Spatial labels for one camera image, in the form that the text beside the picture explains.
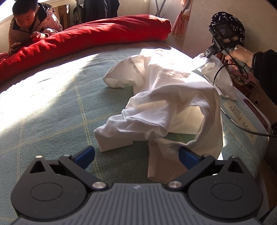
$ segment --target person's hand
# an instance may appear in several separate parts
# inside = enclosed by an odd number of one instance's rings
[[[17,53],[20,50],[20,48],[21,48],[20,42],[14,43],[9,50],[9,55],[13,55]]]
[[[33,32],[30,36],[30,38],[32,38],[33,42],[38,42],[38,41],[42,40],[45,37],[46,37],[45,34],[40,33],[38,31]]]
[[[252,58],[253,53],[247,50],[246,48],[242,47],[241,45],[237,45],[235,47],[235,50],[230,52],[230,55],[238,59],[244,63],[246,63],[250,68],[252,67]],[[225,56],[225,59],[228,60],[228,63],[234,63],[232,61],[232,58],[229,55]],[[231,65],[235,70],[238,70],[238,67],[236,65]]]

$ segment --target gray gripper base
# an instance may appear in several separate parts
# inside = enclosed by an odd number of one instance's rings
[[[87,203],[67,218],[35,222],[19,218],[13,225],[258,225],[255,219],[226,223],[196,212],[180,192],[159,183],[119,184],[94,192]]]

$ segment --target wooden floor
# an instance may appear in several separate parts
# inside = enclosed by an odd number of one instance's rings
[[[265,182],[268,206],[272,209],[277,205],[277,175],[264,160],[261,161],[260,172]]]

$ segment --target red blanket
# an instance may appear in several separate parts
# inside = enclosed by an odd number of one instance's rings
[[[122,16],[73,26],[18,53],[0,54],[0,84],[42,63],[94,46],[165,40],[171,32],[167,19],[152,15]]]

